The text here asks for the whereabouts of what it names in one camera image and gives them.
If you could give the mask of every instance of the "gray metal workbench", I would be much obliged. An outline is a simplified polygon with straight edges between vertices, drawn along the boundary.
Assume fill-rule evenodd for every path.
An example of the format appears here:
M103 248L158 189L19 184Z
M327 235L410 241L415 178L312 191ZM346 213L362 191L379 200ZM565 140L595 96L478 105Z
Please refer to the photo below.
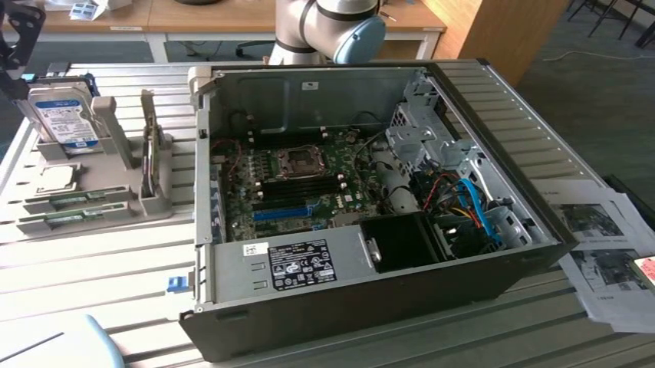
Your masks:
M490 68L476 61L439 64L530 178L601 182ZM164 296L167 277L182 274L195 258L192 65L75 64L70 71L91 72L100 93L116 97L128 135L139 135L144 124L140 90L155 90L159 122L175 139L174 217L0 246L0 330L62 314L92 314L135 367L210 366L178 322L166 319L179 299ZM23 195L19 183L35 175L35 139L24 123L0 166L4 217L14 212L8 202ZM587 319L565 274L554 270L523 279L495 301L216 366L634 367L655 364L654 348L655 336L615 334Z

